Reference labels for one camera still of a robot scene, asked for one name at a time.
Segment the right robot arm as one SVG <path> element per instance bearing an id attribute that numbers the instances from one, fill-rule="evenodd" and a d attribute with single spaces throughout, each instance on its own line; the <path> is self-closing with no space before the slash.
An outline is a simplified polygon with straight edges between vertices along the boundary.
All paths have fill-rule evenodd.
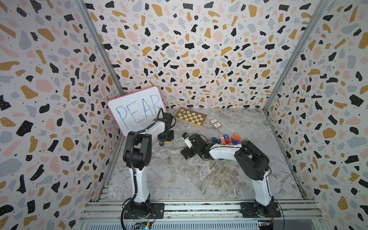
<path id="1" fill-rule="evenodd" d="M 236 145 L 221 145 L 206 143 L 199 134 L 182 135 L 186 147 L 181 150 L 185 159 L 198 155 L 202 160 L 231 160 L 236 161 L 245 175 L 249 177 L 255 190 L 255 204 L 253 208 L 245 208 L 243 214 L 249 216 L 267 216 L 272 214 L 274 199 L 270 193 L 268 176 L 272 170 L 269 158 L 248 139 Z"/>

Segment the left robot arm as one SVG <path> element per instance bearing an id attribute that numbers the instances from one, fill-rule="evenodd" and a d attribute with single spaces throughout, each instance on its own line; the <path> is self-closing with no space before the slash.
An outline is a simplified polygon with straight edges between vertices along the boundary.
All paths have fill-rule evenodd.
<path id="1" fill-rule="evenodd" d="M 141 219 L 151 215 L 146 167 L 151 161 L 154 139 L 160 142 L 174 140 L 173 119 L 172 114 L 160 108 L 158 115 L 150 125 L 142 130 L 128 133 L 123 161 L 131 173 L 133 194 L 124 207 L 123 215 Z"/>

